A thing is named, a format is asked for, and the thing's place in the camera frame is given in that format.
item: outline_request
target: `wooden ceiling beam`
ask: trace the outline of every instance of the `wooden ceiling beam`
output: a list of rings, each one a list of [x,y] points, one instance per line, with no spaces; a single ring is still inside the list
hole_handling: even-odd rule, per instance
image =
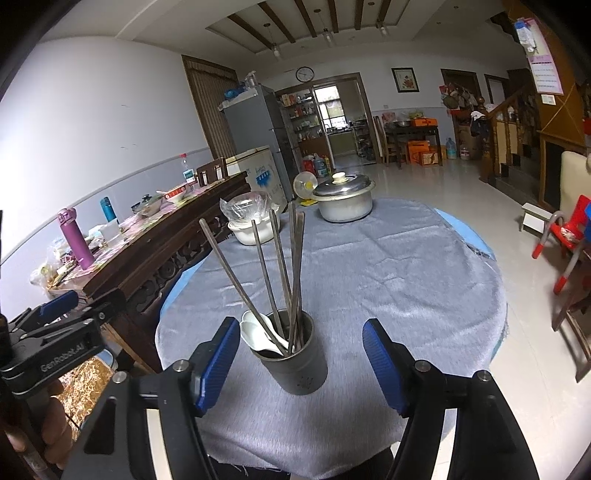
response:
[[[228,18],[232,20],[236,25],[242,27],[246,30],[250,35],[255,37],[259,42],[261,42],[264,46],[266,46],[269,50],[273,49],[273,44],[268,41],[265,37],[263,37],[250,23],[248,23],[243,18],[239,17],[236,14],[228,15]]]
[[[316,30],[314,29],[314,25],[312,24],[312,20],[310,20],[310,16],[308,15],[308,10],[306,10],[306,6],[304,5],[303,0],[294,0],[294,2],[297,5],[298,10],[300,11],[301,17],[304,19],[304,22],[306,22],[306,27],[308,27],[310,35],[312,35],[313,37],[317,37],[318,34],[316,33]]]
[[[294,36],[291,34],[289,30],[287,30],[287,27],[281,21],[281,18],[277,16],[277,14],[273,11],[271,6],[267,2],[261,2],[258,4],[258,6],[261,7],[261,10],[263,10],[267,14],[267,16],[273,21],[275,25],[277,25],[277,28],[281,30],[281,32],[285,35],[287,40],[290,41],[290,43],[296,43]]]
[[[361,16],[363,15],[364,0],[355,0],[355,30],[361,30]]]
[[[336,18],[335,0],[327,0],[329,3],[330,23],[333,26],[333,33],[339,33],[339,21]]]
[[[383,22],[386,19],[388,8],[390,8],[390,3],[392,3],[392,0],[382,0],[382,4],[379,6],[378,17],[375,19],[376,23]]]

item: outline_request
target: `round table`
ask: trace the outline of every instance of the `round table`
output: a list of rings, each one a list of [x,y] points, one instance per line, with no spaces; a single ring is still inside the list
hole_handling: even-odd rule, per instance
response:
[[[368,318],[378,318],[415,358],[472,376],[488,367],[503,337],[506,298],[491,256],[469,248],[426,205],[378,199],[370,215],[343,224],[324,221],[317,206],[304,211],[303,309],[316,321],[329,367],[326,382],[310,395],[290,395],[241,342],[216,406],[198,426],[219,462],[320,479],[402,438],[406,421],[388,408],[363,350]],[[285,215],[281,219],[291,276],[289,231]],[[256,307],[268,313],[256,248],[234,237],[220,247]],[[274,243],[263,251],[282,308]],[[214,255],[174,295],[156,333],[164,368],[211,339],[224,317],[240,319],[246,310]],[[452,425],[448,421],[447,430]]]

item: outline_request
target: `lid knob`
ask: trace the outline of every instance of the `lid knob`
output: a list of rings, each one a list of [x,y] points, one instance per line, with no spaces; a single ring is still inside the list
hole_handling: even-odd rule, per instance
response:
[[[333,175],[333,183],[344,183],[347,181],[347,176],[344,171],[340,171]]]

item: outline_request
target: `plastic bottle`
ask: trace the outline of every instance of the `plastic bottle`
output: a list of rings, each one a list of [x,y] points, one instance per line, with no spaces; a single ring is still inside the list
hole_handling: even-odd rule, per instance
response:
[[[105,214],[107,223],[117,218],[117,216],[115,215],[115,211],[113,210],[113,207],[111,205],[111,201],[109,200],[109,197],[105,197],[100,201],[100,207],[103,209],[103,213]]]
[[[447,142],[445,144],[446,150],[447,150],[447,158],[449,160],[454,160],[457,158],[457,148],[456,148],[456,143],[451,139],[451,137],[449,137],[447,139]]]
[[[64,234],[66,242],[70,245],[72,253],[78,260],[82,270],[86,270],[95,262],[95,258],[90,252],[84,240],[84,235],[82,235],[76,223],[76,209],[64,208],[60,210],[57,214],[57,220],[60,222],[61,231]]]
[[[180,157],[183,159],[183,177],[187,183],[195,181],[195,171],[187,163],[187,154],[181,153]]]

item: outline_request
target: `blue thermos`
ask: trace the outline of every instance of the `blue thermos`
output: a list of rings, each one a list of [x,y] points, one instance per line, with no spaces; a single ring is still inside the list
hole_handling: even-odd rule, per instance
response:
[[[115,211],[111,206],[111,201],[109,200],[109,197],[105,197],[100,201],[100,207],[103,209],[103,213],[107,218],[107,222],[110,222],[111,220],[115,220],[117,218],[117,216],[115,215]]]

